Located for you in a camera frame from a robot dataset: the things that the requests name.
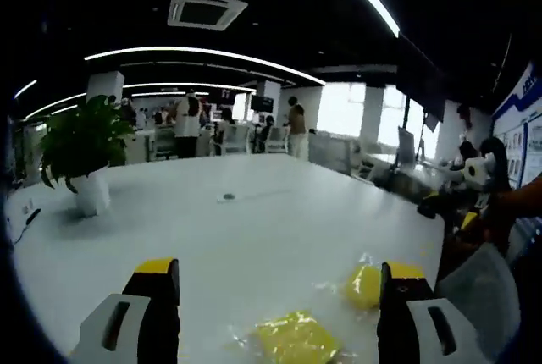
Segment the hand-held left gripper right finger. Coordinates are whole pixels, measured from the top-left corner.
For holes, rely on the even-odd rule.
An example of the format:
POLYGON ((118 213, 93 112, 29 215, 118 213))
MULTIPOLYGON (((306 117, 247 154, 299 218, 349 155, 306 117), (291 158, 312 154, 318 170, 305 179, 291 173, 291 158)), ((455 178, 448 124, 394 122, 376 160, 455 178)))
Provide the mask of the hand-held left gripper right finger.
POLYGON ((489 363, 474 326, 427 280, 395 278, 381 266, 379 363, 489 363))

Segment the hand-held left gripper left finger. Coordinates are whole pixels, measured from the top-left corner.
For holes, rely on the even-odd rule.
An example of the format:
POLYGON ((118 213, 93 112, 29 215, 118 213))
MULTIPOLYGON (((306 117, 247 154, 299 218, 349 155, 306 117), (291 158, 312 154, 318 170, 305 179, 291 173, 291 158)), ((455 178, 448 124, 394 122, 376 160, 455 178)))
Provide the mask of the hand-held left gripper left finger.
POLYGON ((119 294, 105 298, 80 325, 70 363, 176 363, 180 338, 179 262, 148 260, 119 294))

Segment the person's right hand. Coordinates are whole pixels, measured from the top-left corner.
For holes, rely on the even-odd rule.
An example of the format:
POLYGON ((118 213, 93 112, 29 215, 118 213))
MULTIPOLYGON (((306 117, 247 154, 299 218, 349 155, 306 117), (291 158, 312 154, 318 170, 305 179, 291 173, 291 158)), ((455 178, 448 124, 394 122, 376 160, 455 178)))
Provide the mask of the person's right hand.
POLYGON ((487 207, 475 213, 467 225, 457 233, 458 239, 470 245, 492 244, 505 256, 509 248, 509 236, 515 218, 509 210, 510 191, 492 194, 487 207))

